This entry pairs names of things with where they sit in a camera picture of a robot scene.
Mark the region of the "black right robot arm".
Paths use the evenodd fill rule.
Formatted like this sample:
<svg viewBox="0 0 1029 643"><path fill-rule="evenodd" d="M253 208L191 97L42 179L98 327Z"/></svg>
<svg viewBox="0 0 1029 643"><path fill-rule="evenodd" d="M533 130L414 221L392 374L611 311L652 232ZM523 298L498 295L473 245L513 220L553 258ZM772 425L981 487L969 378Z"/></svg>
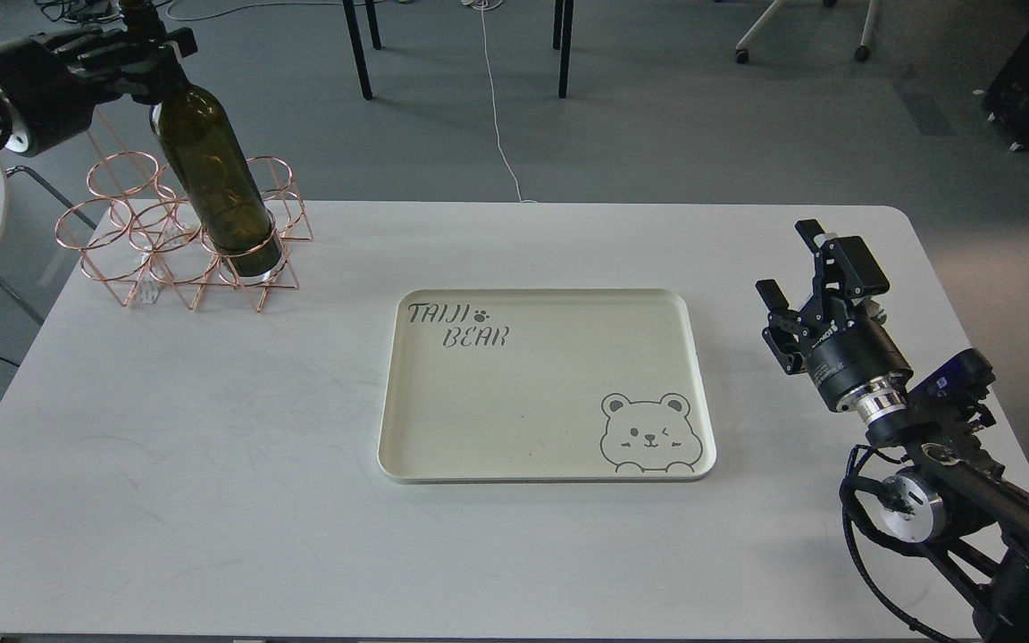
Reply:
<svg viewBox="0 0 1029 643"><path fill-rule="evenodd" d="M774 280L757 282L761 334L785 373L809 376L829 410L855 412L868 427L840 484L855 569L891 614L943 642L875 586L855 536L927 559L972 606L981 640L1029 642L1029 492L975 438L995 423L990 363L968 347L909 389L912 370L874 301L890 282L865 241L814 220L796 229L814 257L813 293L795 310Z"/></svg>

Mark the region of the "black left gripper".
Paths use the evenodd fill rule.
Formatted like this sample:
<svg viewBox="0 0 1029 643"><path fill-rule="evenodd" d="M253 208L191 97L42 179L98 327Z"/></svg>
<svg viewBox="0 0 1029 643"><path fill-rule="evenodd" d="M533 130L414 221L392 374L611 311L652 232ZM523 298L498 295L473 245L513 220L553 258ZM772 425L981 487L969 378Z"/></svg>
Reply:
<svg viewBox="0 0 1029 643"><path fill-rule="evenodd" d="M143 63L161 47L180 58L197 52L192 29L174 31L61 31L0 44L0 91L11 114L5 147L41 154L88 130L95 109L129 96L138 104L161 104L189 85L182 71L147 76L88 76L85 68Z"/></svg>

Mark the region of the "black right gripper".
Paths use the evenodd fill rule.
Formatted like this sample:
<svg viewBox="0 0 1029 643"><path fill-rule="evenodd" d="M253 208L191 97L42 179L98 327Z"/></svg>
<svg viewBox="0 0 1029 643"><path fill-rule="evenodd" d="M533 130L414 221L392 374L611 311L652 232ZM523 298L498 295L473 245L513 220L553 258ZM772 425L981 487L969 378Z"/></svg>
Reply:
<svg viewBox="0 0 1029 643"><path fill-rule="evenodd" d="M813 294L802 313L862 313L870 297L889 292L889 278L861 237L829 235L816 220L801 220L795 228L814 257ZM895 388L912 376L903 354L874 319L808 324L789 308L775 280L757 280L755 288L767 309L761 338L785 374L809 377L828 410L849 410L854 391L874 380Z"/></svg>

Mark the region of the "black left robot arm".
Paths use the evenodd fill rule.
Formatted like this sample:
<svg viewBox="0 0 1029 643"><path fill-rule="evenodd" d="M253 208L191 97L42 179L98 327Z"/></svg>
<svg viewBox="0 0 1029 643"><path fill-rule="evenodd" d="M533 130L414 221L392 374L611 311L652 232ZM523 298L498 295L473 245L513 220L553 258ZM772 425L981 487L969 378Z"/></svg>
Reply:
<svg viewBox="0 0 1029 643"><path fill-rule="evenodd" d="M168 31L151 1L122 1L122 28L78 26L0 44L0 151L36 157L85 133L95 109L129 96L163 101L196 53L188 28Z"/></svg>

